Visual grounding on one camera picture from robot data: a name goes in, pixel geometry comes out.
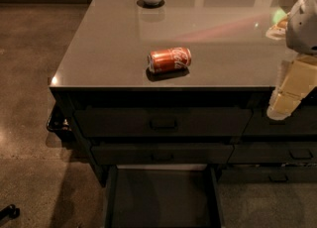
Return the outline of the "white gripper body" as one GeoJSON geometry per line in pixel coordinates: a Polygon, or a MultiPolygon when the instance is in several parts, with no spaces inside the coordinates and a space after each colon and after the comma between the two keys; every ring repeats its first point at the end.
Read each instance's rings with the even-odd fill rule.
{"type": "Polygon", "coordinates": [[[300,53],[317,54],[317,0],[298,0],[288,14],[286,45],[300,53]]]}

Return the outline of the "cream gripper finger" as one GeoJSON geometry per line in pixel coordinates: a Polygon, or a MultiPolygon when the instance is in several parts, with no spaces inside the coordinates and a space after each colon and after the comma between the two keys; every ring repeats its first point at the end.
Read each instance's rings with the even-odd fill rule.
{"type": "Polygon", "coordinates": [[[289,117],[301,101],[317,86],[317,56],[298,55],[284,60],[277,72],[266,115],[281,121],[289,117]]]}
{"type": "Polygon", "coordinates": [[[272,40],[283,40],[285,38],[287,23],[288,19],[283,17],[266,31],[265,36],[272,40]]]}

